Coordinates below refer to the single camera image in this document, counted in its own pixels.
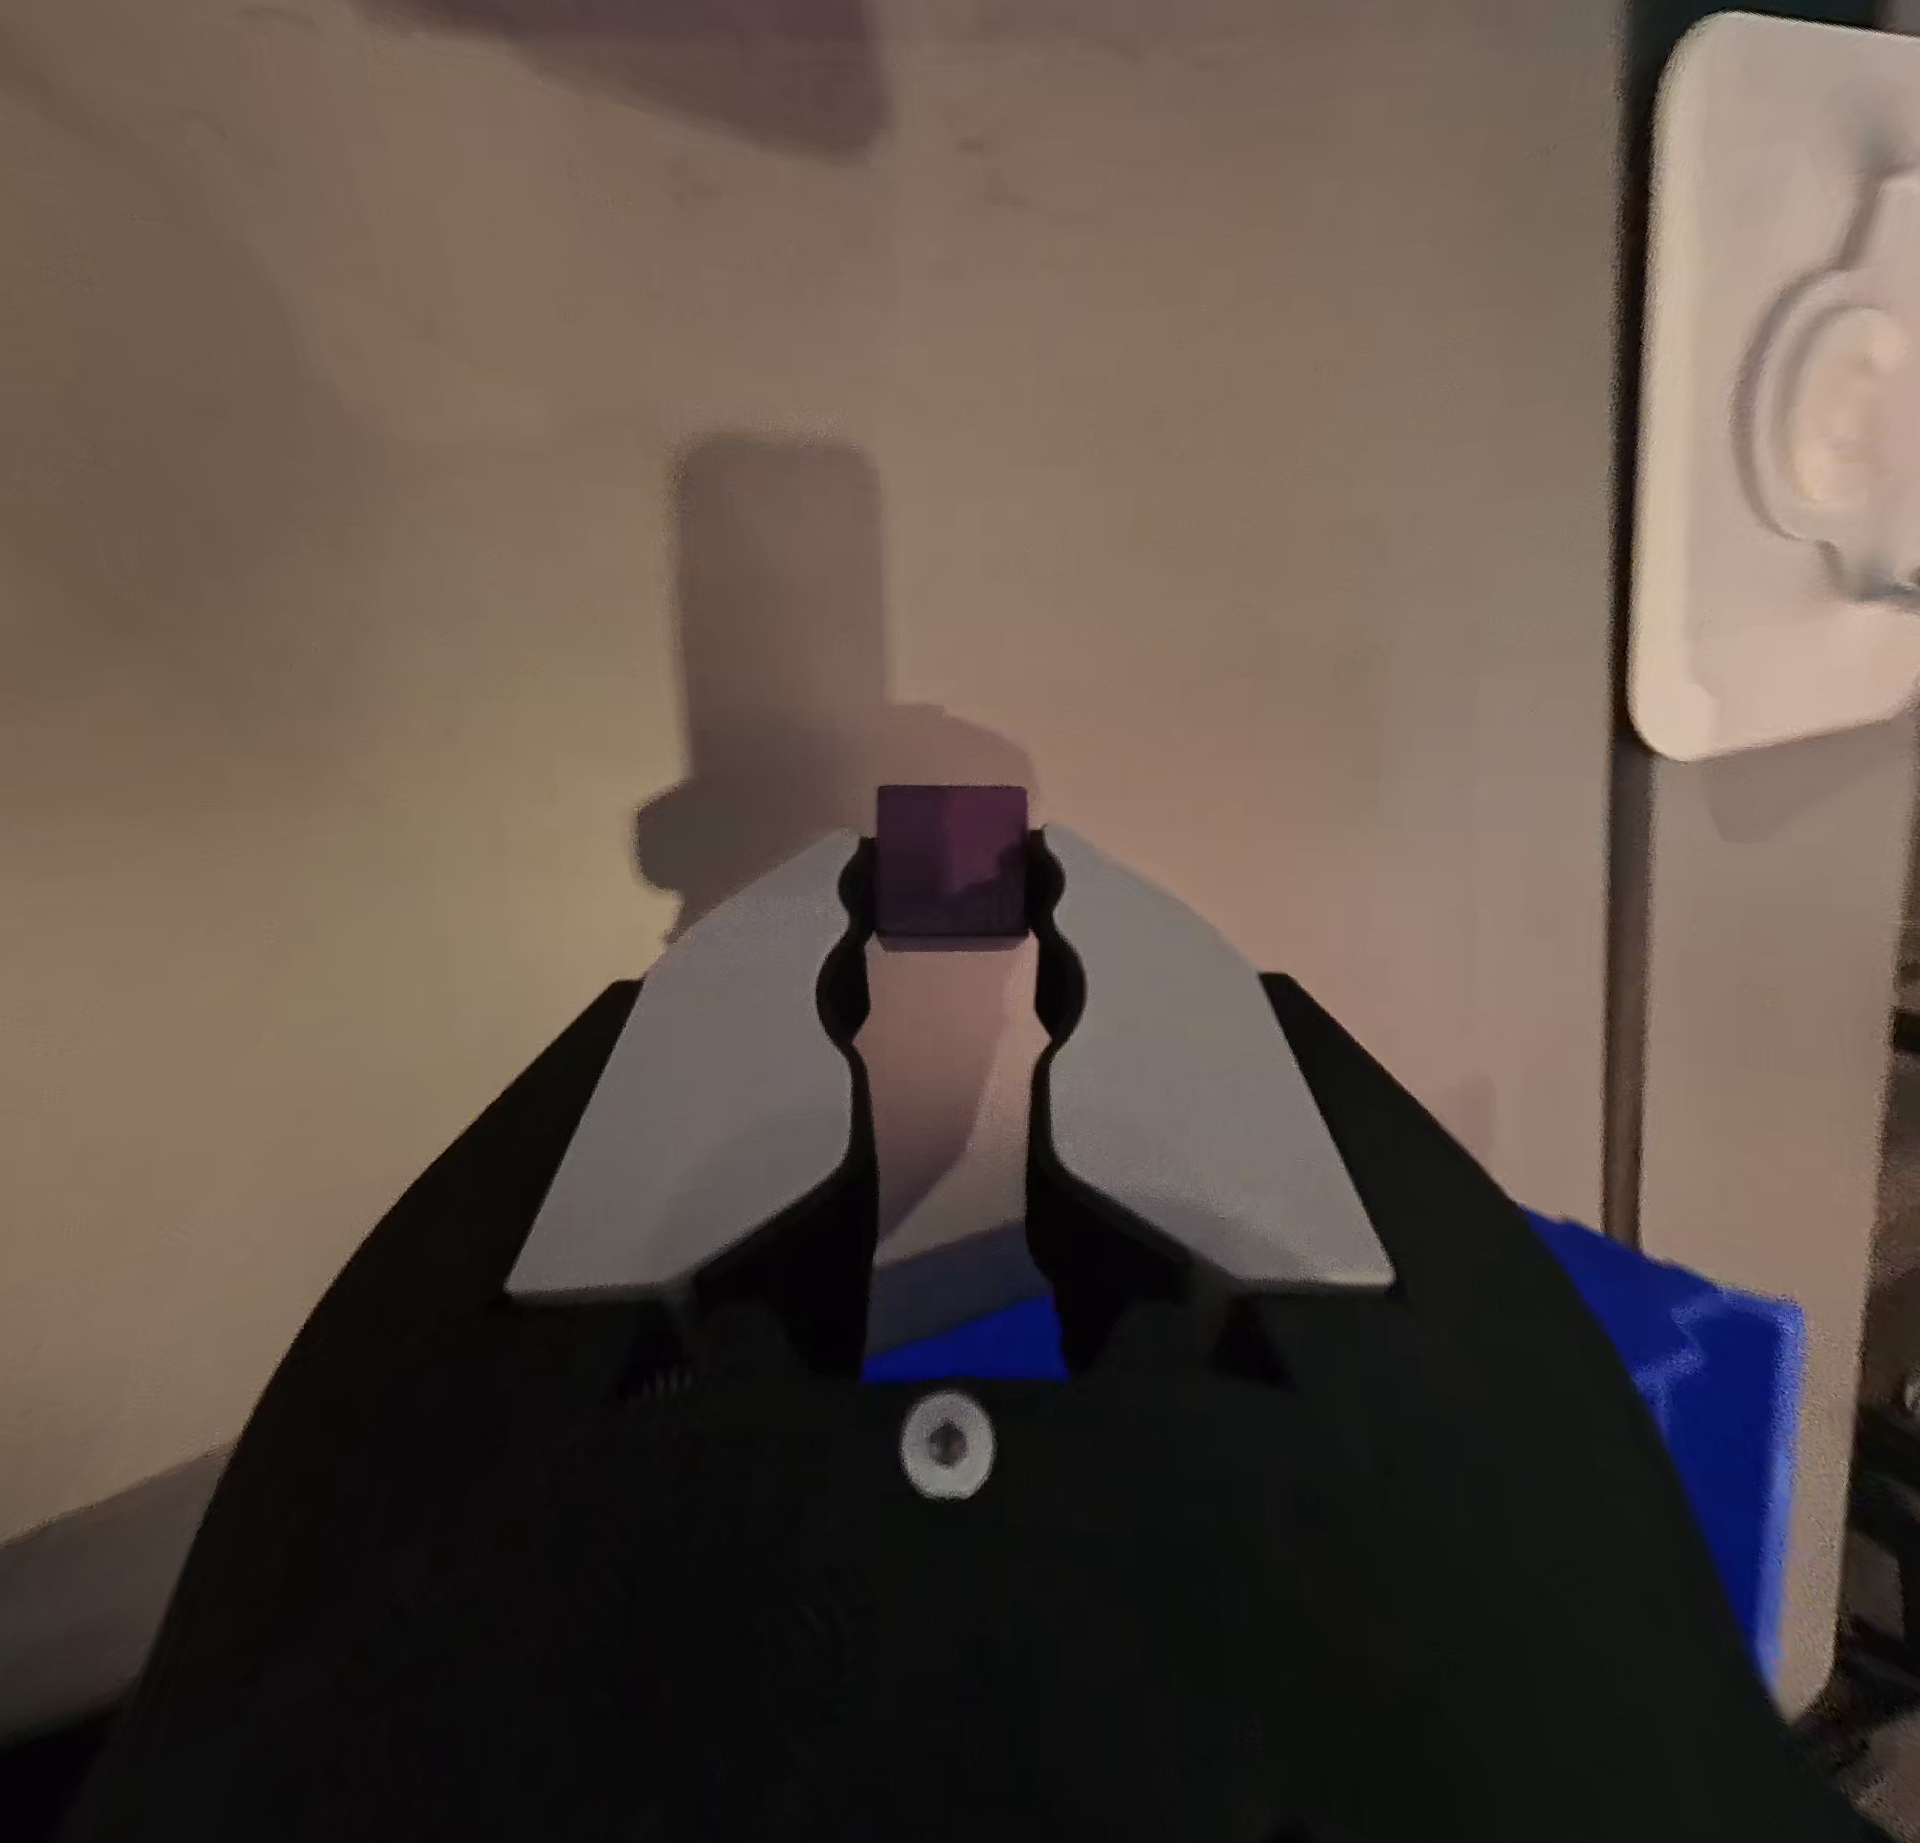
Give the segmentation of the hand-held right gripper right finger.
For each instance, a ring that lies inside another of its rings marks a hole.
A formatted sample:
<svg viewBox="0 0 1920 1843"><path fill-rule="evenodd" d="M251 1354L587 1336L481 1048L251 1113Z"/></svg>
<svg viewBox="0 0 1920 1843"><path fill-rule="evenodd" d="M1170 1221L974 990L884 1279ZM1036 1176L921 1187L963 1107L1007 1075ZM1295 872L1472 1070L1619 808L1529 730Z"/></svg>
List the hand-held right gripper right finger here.
<svg viewBox="0 0 1920 1843"><path fill-rule="evenodd" d="M1033 831L1033 1262L1066 1363L1137 1316L1390 1300L1394 1256L1251 953L1084 831Z"/></svg>

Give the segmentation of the blue plastic bin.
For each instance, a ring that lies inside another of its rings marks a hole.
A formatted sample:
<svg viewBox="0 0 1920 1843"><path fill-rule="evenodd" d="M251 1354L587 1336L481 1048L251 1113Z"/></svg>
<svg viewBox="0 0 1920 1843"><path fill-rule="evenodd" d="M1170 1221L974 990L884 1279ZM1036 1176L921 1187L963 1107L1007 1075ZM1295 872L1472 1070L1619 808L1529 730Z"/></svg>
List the blue plastic bin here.
<svg viewBox="0 0 1920 1843"><path fill-rule="evenodd" d="M1642 1256L1568 1218L1523 1214L1621 1354L1688 1492L1740 1641L1777 1684L1787 1595L1787 1498L1803 1381L1803 1311ZM866 1381L1066 1377L1066 1325L1020 1221L945 1246L879 1246Z"/></svg>

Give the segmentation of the purple cube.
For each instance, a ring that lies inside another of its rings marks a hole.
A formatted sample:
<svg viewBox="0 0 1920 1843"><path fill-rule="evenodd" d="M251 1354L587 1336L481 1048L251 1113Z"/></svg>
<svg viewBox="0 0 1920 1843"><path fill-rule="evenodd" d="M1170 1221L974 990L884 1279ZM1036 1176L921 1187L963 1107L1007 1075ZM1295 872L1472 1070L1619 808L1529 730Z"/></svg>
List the purple cube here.
<svg viewBox="0 0 1920 1843"><path fill-rule="evenodd" d="M903 949L1020 943L1028 784L879 784L872 934Z"/></svg>

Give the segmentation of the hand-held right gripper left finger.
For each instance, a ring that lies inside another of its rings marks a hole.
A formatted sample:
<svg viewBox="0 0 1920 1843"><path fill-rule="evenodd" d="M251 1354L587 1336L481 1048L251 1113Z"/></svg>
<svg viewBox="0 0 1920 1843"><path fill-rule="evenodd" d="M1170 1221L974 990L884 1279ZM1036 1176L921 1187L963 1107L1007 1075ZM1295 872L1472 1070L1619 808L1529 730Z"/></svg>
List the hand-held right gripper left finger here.
<svg viewBox="0 0 1920 1843"><path fill-rule="evenodd" d="M819 1377L872 1319L872 843L833 826L644 977L505 1279L508 1306L764 1311Z"/></svg>

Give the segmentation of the white board stand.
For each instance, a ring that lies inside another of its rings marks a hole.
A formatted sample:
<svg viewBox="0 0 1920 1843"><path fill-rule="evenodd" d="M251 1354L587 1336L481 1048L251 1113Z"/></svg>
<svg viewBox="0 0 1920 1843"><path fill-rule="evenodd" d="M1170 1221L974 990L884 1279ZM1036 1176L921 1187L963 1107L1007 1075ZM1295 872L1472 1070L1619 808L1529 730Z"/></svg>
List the white board stand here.
<svg viewBox="0 0 1920 1843"><path fill-rule="evenodd" d="M1651 104L1627 553L1665 761L1913 707L1920 45L1697 24Z"/></svg>

